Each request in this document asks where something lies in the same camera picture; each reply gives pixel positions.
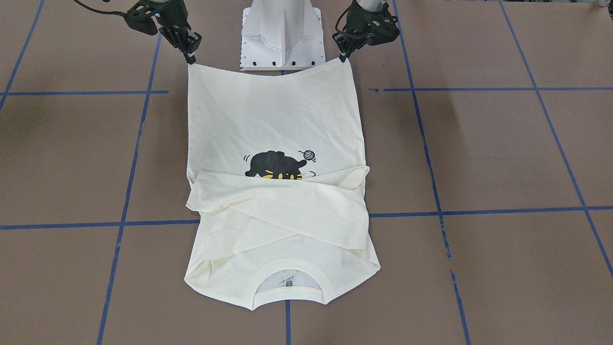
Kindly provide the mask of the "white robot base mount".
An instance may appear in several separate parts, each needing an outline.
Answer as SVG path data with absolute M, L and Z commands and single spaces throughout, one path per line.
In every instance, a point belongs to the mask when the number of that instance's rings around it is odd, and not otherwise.
M 326 62 L 320 9 L 309 0 L 254 0 L 242 12 L 241 70 L 304 70 Z

